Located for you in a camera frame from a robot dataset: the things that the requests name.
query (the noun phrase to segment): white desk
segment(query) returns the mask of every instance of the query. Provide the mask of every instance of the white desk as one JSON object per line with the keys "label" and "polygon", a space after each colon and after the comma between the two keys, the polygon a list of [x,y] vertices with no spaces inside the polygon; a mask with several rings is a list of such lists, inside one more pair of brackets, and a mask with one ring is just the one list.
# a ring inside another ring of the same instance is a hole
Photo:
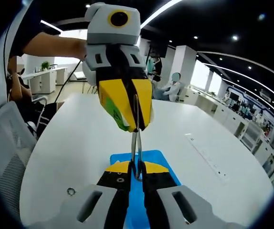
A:
{"label": "white desk", "polygon": [[[249,225],[273,193],[256,158],[199,108],[153,100],[154,121],[141,134],[143,150],[161,150],[180,182],[228,222]],[[192,134],[227,173],[223,184],[188,141]],[[69,187],[96,184],[115,153],[129,153],[131,133],[120,130],[97,95],[73,94],[50,121],[26,167],[20,215],[25,225],[56,216]]]}
{"label": "white desk", "polygon": [[22,75],[27,80],[33,94],[49,94],[55,91],[55,79],[57,85],[63,85],[68,77],[67,67],[54,68],[43,72]]}
{"label": "white desk", "polygon": [[187,96],[188,98],[185,100],[186,104],[199,107],[221,123],[236,137],[239,136],[240,132],[249,122],[249,120],[242,118],[229,109],[219,99],[213,98],[204,92],[190,88],[187,90]]}

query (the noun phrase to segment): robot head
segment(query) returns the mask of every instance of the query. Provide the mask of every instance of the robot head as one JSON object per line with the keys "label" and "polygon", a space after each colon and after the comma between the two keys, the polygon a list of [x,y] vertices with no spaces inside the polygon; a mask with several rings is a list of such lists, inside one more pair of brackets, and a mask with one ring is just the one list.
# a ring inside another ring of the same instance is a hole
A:
{"label": "robot head", "polygon": [[134,8],[97,2],[87,9],[85,19],[90,22],[87,31],[88,44],[137,43],[140,14]]}

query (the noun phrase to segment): potted plant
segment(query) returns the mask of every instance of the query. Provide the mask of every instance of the potted plant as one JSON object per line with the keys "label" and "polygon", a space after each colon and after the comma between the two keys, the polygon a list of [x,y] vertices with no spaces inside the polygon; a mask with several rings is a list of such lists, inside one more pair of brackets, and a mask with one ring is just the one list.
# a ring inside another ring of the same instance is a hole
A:
{"label": "potted plant", "polygon": [[42,71],[47,70],[50,67],[50,63],[48,61],[44,61],[42,63]]}

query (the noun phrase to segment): floor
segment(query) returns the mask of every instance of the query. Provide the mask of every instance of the floor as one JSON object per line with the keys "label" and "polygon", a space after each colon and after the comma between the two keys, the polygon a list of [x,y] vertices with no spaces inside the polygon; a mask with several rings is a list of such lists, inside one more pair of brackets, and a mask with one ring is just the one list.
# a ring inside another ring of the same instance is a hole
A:
{"label": "floor", "polygon": [[[48,97],[48,103],[54,103],[58,93],[60,92],[61,87],[62,86],[56,86],[56,90],[54,92],[46,95]],[[90,85],[87,82],[85,82],[84,94],[86,94],[88,90],[89,90],[89,93],[91,93],[92,88],[90,88]],[[72,93],[75,93],[75,92],[82,93],[82,91],[83,91],[83,82],[68,82],[66,86],[63,88],[62,93],[60,94],[57,101],[58,102],[64,101]]]}

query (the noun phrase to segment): power strip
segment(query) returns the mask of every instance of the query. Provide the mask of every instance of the power strip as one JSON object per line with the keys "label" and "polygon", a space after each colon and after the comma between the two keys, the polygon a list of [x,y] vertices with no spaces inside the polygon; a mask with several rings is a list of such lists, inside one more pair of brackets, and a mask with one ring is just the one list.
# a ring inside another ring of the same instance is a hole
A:
{"label": "power strip", "polygon": [[202,142],[193,134],[185,134],[185,136],[197,152],[204,158],[207,164],[212,168],[214,173],[221,180],[222,184],[227,184],[230,178],[227,173],[223,171],[214,161],[214,158],[210,155],[209,149],[206,149],[204,144],[202,144]]}

